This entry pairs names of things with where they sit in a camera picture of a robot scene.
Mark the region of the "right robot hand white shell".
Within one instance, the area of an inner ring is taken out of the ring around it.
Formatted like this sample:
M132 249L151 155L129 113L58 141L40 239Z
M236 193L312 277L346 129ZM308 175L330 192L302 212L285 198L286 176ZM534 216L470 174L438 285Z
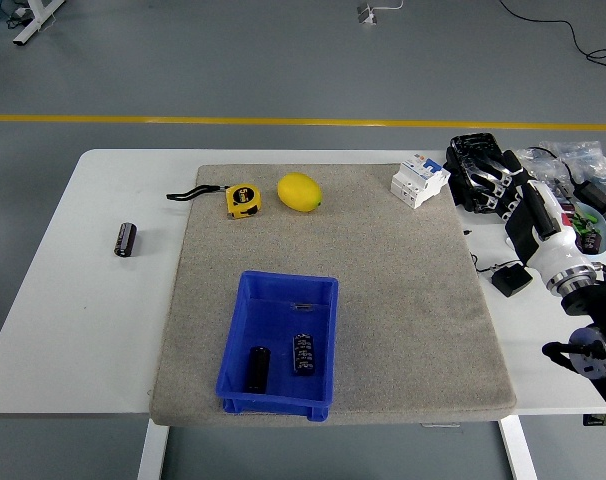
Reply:
M552 294L565 296L596 284L596 270L577 247L572 223L552 190L492 135L454 137L445 169L455 203L500 217L520 262L536 270Z

